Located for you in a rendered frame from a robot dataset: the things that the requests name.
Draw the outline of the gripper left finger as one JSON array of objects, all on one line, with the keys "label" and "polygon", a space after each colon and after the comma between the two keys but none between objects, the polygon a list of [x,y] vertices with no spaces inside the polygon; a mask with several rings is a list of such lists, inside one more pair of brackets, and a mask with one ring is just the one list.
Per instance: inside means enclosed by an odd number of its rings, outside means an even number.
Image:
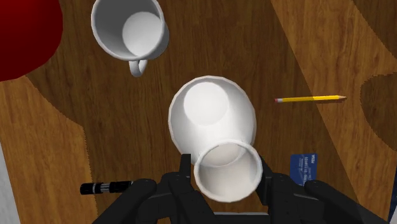
[{"label": "gripper left finger", "polygon": [[164,174],[159,183],[137,179],[92,224],[214,224],[214,213],[190,183],[191,155],[181,155],[178,172]]}]

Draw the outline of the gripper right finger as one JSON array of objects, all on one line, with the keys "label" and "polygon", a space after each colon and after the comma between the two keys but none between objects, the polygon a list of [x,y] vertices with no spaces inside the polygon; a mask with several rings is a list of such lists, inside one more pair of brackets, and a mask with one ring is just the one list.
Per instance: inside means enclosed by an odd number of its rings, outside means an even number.
[{"label": "gripper right finger", "polygon": [[268,214],[256,215],[254,224],[389,224],[323,181],[300,186],[272,172],[260,156],[255,164],[261,170],[256,193]]}]

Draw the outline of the small white cup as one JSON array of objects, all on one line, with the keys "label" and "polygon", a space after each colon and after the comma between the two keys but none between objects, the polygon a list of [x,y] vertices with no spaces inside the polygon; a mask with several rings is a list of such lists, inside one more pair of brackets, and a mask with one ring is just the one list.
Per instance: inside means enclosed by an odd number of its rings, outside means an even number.
[{"label": "small white cup", "polygon": [[200,191],[217,202],[237,202],[253,193],[263,173],[258,152],[247,143],[225,140],[203,150],[194,165]]}]

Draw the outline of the blue card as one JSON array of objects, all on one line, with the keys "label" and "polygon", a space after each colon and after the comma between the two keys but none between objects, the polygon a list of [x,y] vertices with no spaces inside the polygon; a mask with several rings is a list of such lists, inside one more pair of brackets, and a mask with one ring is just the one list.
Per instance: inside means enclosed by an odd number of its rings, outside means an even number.
[{"label": "blue card", "polygon": [[317,176],[317,153],[293,154],[290,156],[290,178],[303,186]]}]

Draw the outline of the black marker pen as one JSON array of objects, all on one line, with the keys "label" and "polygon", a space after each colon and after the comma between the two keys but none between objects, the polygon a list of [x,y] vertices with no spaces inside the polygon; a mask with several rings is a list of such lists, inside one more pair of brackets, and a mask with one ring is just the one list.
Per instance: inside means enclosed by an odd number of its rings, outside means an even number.
[{"label": "black marker pen", "polygon": [[123,193],[133,181],[115,181],[110,183],[83,183],[80,186],[81,195],[100,193]]}]

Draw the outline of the white bowl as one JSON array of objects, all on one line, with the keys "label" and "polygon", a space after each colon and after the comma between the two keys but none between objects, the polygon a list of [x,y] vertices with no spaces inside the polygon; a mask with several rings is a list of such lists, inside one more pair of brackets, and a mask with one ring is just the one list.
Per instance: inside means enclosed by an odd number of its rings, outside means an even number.
[{"label": "white bowl", "polygon": [[169,106],[171,139],[195,164],[201,153],[222,141],[252,145],[256,135],[254,107],[245,91],[220,76],[201,76],[185,83]]}]

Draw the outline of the yellow pencil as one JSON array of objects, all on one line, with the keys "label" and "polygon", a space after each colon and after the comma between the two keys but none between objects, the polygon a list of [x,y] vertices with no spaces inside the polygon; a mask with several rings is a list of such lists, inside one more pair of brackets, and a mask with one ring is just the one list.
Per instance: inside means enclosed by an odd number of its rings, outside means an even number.
[{"label": "yellow pencil", "polygon": [[342,95],[322,95],[322,96],[307,96],[307,97],[276,98],[274,99],[274,102],[282,103],[282,102],[308,102],[308,101],[339,101],[344,99],[347,99],[347,97]]}]

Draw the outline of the red robot stand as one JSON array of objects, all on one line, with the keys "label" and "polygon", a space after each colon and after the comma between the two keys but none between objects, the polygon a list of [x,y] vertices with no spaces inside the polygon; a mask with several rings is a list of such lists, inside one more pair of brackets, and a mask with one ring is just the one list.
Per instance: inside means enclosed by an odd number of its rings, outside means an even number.
[{"label": "red robot stand", "polygon": [[59,0],[0,0],[0,81],[45,64],[60,45]]}]

